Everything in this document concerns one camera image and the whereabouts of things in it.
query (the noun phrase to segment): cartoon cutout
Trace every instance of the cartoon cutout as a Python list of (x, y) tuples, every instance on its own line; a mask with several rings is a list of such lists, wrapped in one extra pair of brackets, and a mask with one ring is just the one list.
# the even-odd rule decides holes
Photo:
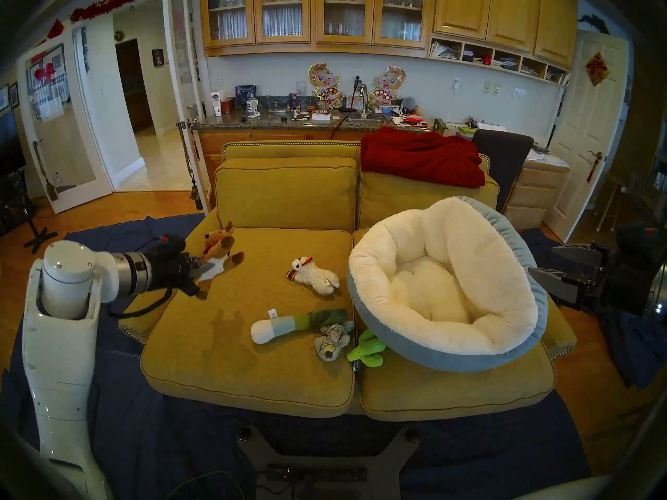
[(368, 93), (370, 107), (391, 105), (398, 98), (398, 89), (405, 82), (405, 71), (398, 66), (388, 66), (387, 71), (373, 79), (375, 89)]
[(308, 69), (308, 76), (315, 87), (313, 96), (318, 97), (326, 107), (343, 107), (343, 93), (338, 89), (340, 77), (329, 71), (325, 62), (313, 64)]

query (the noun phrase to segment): couch arm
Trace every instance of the couch arm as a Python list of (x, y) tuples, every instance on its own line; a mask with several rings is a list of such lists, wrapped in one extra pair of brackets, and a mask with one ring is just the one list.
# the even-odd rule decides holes
[(569, 353), (576, 345), (577, 337), (550, 295), (547, 295), (547, 302), (549, 304), (549, 317), (546, 322), (546, 330), (542, 336), (542, 343), (547, 353), (549, 353), (549, 358), (554, 360)]
[[(214, 208), (208, 216), (202, 220), (198, 226), (186, 238), (186, 251), (195, 256), (201, 256), (204, 253), (204, 235), (222, 229), (220, 220), (218, 219), (218, 208)], [(125, 313), (141, 310), (149, 307), (164, 295), (164, 290), (153, 290), (141, 295), (138, 295)], [(157, 322), (162, 318), (162, 314), (169, 306), (169, 303), (176, 294), (172, 293), (168, 301), (160, 305), (153, 311), (146, 313), (140, 317), (130, 317), (129, 319), (119, 319), (118, 327), (123, 330), (126, 335), (133, 339), (137, 339), (142, 344), (146, 344), (149, 335), (153, 331)]]

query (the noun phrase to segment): white baseboard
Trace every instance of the white baseboard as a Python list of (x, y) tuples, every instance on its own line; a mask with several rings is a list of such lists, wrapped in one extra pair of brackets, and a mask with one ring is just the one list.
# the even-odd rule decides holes
[(170, 123), (166, 127), (155, 127), (155, 134), (164, 136), (166, 133), (173, 131), (176, 128), (176, 122)]
[(143, 157), (140, 157), (132, 163), (131, 165), (126, 166), (120, 172), (114, 173), (112, 175), (112, 184), (114, 188), (118, 188), (120, 184), (125, 181), (130, 175), (134, 174), (136, 171), (146, 166), (146, 162), (143, 160)]

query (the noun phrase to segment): yellow couch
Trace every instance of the yellow couch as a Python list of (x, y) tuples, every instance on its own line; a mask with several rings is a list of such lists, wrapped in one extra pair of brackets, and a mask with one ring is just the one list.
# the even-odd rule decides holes
[[(483, 168), (488, 171), (488, 160)], [(343, 357), (319, 359), (317, 333), (298, 332), (256, 345), (251, 325), (268, 311), (294, 315), (354, 308), (345, 285), (348, 256), (368, 227), (394, 213), (428, 207), (456, 195), (496, 206), (498, 185), (488, 175), (478, 189), (360, 172), (360, 144), (344, 141), (229, 143), (215, 172), (218, 207), (187, 238), (203, 253), (204, 234), (232, 220), (238, 268), (215, 280), (205, 301), (179, 292), (148, 315), (120, 322), (145, 342), (141, 369), (158, 391), (190, 399), (306, 417), (346, 412), (375, 419), (442, 419), (536, 403), (554, 387), (551, 357), (576, 339), (549, 300), (542, 343), (524, 357), (480, 373), (434, 371), (390, 349), (384, 364), (355, 373)], [(342, 278), (328, 297), (289, 281), (292, 259), (312, 256)], [(144, 308), (162, 292), (135, 299)], [(366, 327), (360, 319), (357, 330)]]

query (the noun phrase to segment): red blanket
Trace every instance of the red blanket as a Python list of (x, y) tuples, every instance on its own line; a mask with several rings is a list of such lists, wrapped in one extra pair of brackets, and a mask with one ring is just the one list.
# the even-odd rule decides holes
[(475, 143), (458, 136), (382, 127), (362, 138), (362, 170), (367, 172), (479, 188), (484, 186), (480, 163)]

